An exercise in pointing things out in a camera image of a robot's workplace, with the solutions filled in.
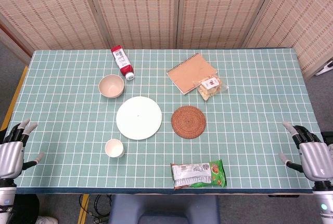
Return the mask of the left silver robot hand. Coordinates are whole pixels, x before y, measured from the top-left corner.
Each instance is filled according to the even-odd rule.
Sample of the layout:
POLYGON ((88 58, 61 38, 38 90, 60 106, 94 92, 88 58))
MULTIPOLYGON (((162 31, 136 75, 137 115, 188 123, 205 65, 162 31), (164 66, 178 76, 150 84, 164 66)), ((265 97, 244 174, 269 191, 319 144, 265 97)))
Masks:
POLYGON ((1 142, 1 179, 15 179, 23 170, 37 165, 43 158, 44 153, 28 162, 24 161, 24 151, 28 138, 37 123, 31 123, 30 119, 15 125, 8 136, 1 142))

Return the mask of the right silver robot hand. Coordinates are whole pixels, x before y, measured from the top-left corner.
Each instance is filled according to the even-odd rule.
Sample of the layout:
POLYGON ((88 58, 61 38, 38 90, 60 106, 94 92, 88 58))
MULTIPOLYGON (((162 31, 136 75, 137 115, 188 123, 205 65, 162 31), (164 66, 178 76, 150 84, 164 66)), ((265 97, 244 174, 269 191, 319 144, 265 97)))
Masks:
POLYGON ((296 164, 280 153, 279 158, 284 165, 305 174, 310 181, 331 181, 332 157, 328 145, 303 126, 293 126, 286 121, 283 126, 291 134, 301 161, 296 164))

